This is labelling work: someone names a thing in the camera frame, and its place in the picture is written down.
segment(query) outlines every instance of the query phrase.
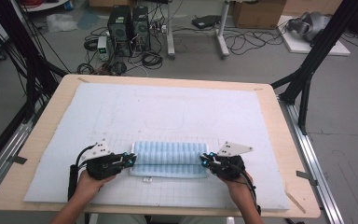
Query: towel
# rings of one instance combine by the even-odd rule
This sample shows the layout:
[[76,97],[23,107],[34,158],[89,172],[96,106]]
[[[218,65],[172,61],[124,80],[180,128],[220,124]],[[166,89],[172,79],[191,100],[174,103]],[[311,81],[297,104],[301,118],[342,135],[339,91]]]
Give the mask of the towel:
[[208,146],[204,143],[135,142],[132,144],[132,153],[135,153],[137,158],[130,169],[130,175],[207,177],[207,169],[200,165],[200,155],[207,152]]

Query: white foam mat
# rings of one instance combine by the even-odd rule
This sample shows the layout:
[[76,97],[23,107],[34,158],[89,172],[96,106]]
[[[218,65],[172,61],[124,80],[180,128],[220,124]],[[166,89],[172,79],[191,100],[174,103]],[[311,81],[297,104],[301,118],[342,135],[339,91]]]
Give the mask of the white foam mat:
[[[205,143],[217,152],[226,141],[253,147],[242,156],[263,210],[289,204],[252,91],[83,83],[45,150],[26,202],[65,203],[69,167],[85,147],[102,139],[115,153],[135,141]],[[129,175],[105,184],[93,203],[231,208],[226,185],[214,175],[177,179]]]

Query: table leg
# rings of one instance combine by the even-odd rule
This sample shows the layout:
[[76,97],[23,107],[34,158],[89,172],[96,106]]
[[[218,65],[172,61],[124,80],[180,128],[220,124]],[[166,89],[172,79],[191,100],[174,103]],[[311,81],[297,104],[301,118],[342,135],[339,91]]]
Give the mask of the table leg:
[[168,24],[167,24],[167,48],[168,57],[175,59],[175,46],[173,45],[173,34],[172,34],[172,0],[168,0]]
[[219,30],[216,30],[217,40],[220,45],[220,49],[222,50],[222,59],[226,58],[229,55],[228,48],[226,45],[225,38],[223,37],[223,32],[225,30],[225,24],[228,14],[229,1],[225,1],[225,5],[223,6],[222,18],[220,22]]

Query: gray floor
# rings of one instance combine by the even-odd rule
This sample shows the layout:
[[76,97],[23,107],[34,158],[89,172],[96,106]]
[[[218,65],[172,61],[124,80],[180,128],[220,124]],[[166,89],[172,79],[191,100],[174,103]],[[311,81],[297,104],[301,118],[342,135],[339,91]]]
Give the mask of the gray floor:
[[[73,15],[75,21],[84,19],[85,15],[83,9],[65,12],[56,8],[37,17],[44,18],[52,13]],[[191,27],[190,21],[191,18],[183,18],[174,20],[174,24]],[[88,29],[45,34],[70,71],[75,72],[85,60],[84,37],[90,31],[105,26],[106,20],[98,19],[93,23]],[[328,56],[317,70],[310,91],[307,130],[344,221],[358,223],[358,48],[345,40],[341,39],[341,42],[351,56]],[[272,83],[296,71],[306,57],[304,54],[289,53],[282,44],[251,50],[241,56],[231,54],[222,61],[212,34],[177,33],[175,43],[175,60],[169,60],[163,48],[161,55],[164,61],[160,69],[147,70],[146,73],[136,68],[126,76]],[[45,47],[45,51],[51,55],[49,60],[52,63],[62,67],[51,50]],[[276,93],[282,91],[284,88],[279,88]],[[0,133],[24,102],[21,83],[13,72],[13,65],[10,60],[0,61]],[[0,223],[48,222],[53,215],[0,211]],[[317,219],[294,219],[299,220],[327,223],[324,215]],[[285,223],[281,218],[265,218],[265,221]]]

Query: human hand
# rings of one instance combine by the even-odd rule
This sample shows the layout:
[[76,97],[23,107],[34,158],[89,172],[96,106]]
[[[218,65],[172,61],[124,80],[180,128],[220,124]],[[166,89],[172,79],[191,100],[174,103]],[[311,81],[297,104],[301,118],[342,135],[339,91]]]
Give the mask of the human hand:
[[[253,185],[253,179],[249,175],[248,172],[244,171],[248,178],[251,180],[251,183]],[[220,178],[228,187],[229,195],[231,196],[232,201],[235,204],[239,204],[243,200],[253,199],[252,194],[249,190],[249,186],[247,185],[245,179],[240,176],[239,178],[235,180],[226,180],[224,178]]]
[[73,197],[76,198],[76,200],[79,200],[80,203],[87,204],[95,197],[95,195],[105,183],[111,181],[115,177],[116,176],[113,175],[107,177],[106,179],[97,180],[92,178],[89,173],[84,170],[80,174]]
[[[252,177],[244,171],[251,181],[251,185],[253,185],[253,179]],[[243,220],[245,223],[249,224],[262,224],[263,219],[258,214],[256,207],[255,207],[255,201],[252,196],[252,193],[249,189],[249,186],[247,185],[245,179],[241,176],[238,179],[235,180],[226,180],[223,178],[220,178],[223,182],[226,183],[229,195],[231,196],[232,201],[237,205],[237,207],[240,209]]]

